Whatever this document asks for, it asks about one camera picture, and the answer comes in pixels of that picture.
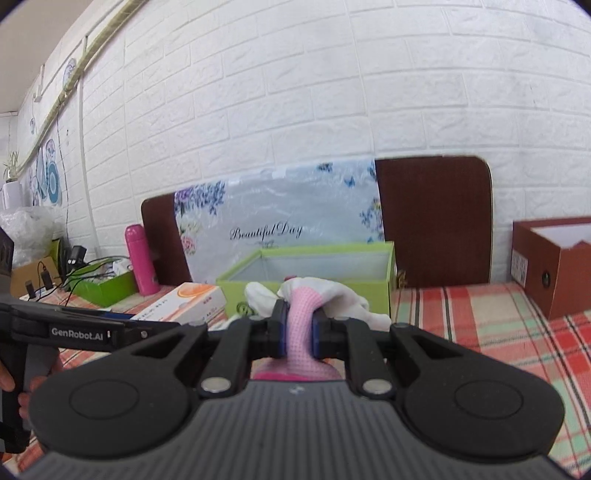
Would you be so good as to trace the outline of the floral plastic bedding bag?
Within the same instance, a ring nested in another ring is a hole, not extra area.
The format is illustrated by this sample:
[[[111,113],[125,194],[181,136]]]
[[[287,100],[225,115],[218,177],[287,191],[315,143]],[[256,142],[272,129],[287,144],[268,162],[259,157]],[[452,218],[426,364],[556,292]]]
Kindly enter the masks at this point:
[[[193,281],[212,283],[260,249],[382,242],[373,159],[276,168],[198,183],[174,194]]]

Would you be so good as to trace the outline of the orange medicine box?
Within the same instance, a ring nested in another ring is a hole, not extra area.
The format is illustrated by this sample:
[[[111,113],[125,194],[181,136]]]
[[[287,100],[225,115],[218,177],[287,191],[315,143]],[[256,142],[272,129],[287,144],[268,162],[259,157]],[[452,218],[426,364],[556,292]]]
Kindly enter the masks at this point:
[[[137,321],[214,325],[228,319],[221,288],[185,282],[132,317]]]

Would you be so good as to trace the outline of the green cardboard shoe box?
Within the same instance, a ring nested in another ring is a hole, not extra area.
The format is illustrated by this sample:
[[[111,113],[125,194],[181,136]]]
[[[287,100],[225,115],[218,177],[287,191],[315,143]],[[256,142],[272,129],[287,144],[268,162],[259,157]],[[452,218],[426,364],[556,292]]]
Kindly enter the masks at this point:
[[[245,286],[259,282],[276,291],[293,277],[315,277],[342,283],[366,298],[370,311],[391,312],[394,290],[394,244],[353,243],[257,250],[217,278],[226,312],[243,310]]]

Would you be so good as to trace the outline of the brown cardboard box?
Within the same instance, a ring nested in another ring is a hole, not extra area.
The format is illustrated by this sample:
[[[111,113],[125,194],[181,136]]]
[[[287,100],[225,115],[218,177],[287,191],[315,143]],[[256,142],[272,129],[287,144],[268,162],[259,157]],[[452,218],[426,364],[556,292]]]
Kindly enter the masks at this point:
[[[510,274],[548,320],[588,310],[590,219],[515,221]]]

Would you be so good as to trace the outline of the pink thermos bottle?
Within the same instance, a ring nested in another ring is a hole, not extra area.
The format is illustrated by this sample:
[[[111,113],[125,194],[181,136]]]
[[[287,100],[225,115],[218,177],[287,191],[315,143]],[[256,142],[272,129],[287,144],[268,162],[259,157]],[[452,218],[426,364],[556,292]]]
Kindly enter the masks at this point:
[[[139,293],[142,296],[156,294],[160,286],[150,257],[143,226],[140,224],[127,226],[124,238]]]

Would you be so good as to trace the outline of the white pink sock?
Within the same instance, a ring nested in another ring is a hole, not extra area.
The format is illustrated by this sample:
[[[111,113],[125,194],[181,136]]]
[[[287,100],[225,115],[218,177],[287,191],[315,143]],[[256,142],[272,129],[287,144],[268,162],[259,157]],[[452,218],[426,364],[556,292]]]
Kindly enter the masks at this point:
[[[392,319],[387,314],[370,312],[367,299],[341,283],[315,277],[295,277],[273,292],[259,282],[245,287],[245,299],[263,317],[273,313],[277,300],[287,301],[287,356],[261,361],[252,373],[253,380],[266,381],[332,381],[342,378],[338,369],[312,357],[311,317],[318,309],[331,318],[353,318],[370,329],[387,331]]]

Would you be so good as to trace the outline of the dark brown wooden headboard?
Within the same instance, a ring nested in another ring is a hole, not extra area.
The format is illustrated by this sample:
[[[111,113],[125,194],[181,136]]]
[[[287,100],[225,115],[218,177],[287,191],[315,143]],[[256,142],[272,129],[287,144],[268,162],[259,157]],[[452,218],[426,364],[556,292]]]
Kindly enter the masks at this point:
[[[378,159],[385,238],[413,286],[485,283],[492,255],[492,178],[474,156]],[[192,280],[173,211],[175,192],[144,200],[141,217],[158,280]]]

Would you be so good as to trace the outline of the plaid bed sheet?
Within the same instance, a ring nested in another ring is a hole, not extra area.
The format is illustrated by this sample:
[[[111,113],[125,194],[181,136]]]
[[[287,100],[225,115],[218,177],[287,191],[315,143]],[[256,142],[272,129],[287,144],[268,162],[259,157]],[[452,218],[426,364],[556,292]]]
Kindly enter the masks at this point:
[[[547,320],[515,283],[398,290],[391,316],[550,383],[565,405],[552,458],[575,477],[590,468],[590,315]]]

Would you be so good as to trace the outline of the small green tray box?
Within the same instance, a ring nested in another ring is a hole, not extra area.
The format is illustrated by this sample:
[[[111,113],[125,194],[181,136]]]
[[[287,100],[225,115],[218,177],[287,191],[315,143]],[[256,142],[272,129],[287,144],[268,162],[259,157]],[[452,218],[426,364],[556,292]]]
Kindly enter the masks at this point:
[[[74,277],[71,291],[94,305],[110,307],[137,293],[138,289],[133,274],[127,272],[118,276],[91,274]]]

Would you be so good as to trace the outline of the white plastic bag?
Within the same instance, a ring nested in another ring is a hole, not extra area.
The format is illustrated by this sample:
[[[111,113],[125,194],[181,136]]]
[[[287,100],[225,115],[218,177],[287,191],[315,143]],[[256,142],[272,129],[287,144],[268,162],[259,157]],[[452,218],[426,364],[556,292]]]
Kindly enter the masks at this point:
[[[13,267],[46,257],[52,241],[63,233],[62,211],[56,207],[18,207],[1,211],[1,228],[14,242]]]

